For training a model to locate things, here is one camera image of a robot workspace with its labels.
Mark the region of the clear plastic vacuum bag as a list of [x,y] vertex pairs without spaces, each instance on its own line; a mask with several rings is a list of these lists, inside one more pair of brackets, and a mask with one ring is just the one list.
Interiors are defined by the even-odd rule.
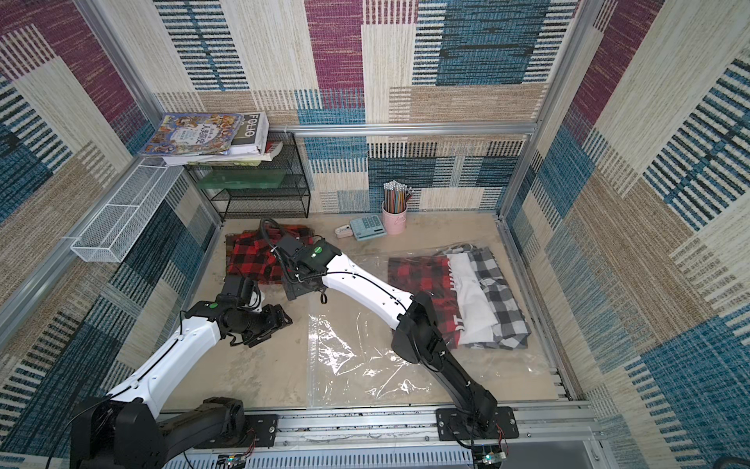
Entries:
[[[314,408],[449,403],[445,389],[421,365],[391,348],[390,328],[373,312],[330,290],[328,301],[310,300],[308,397]],[[556,401],[559,385],[533,326],[527,347],[516,350],[460,347],[453,355],[502,403]]]

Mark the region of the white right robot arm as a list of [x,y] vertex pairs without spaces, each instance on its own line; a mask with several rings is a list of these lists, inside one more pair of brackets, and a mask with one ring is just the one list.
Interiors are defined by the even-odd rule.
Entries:
[[359,267],[323,238],[303,244],[291,234],[266,239],[281,267],[289,299],[333,289],[374,312],[393,331],[391,348],[404,361],[423,365],[464,416],[470,436],[495,430],[496,398],[453,357],[439,331],[431,295],[400,290]]

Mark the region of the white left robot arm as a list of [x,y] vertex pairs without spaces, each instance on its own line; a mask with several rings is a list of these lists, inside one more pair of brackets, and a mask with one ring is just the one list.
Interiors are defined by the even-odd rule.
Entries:
[[161,468],[174,457],[213,440],[241,445],[248,438],[242,401],[209,398],[176,417],[158,416],[200,359],[222,340],[255,347],[293,320],[268,305],[254,281],[229,276],[213,301],[196,302],[176,332],[146,362],[99,401],[74,412],[72,468]]

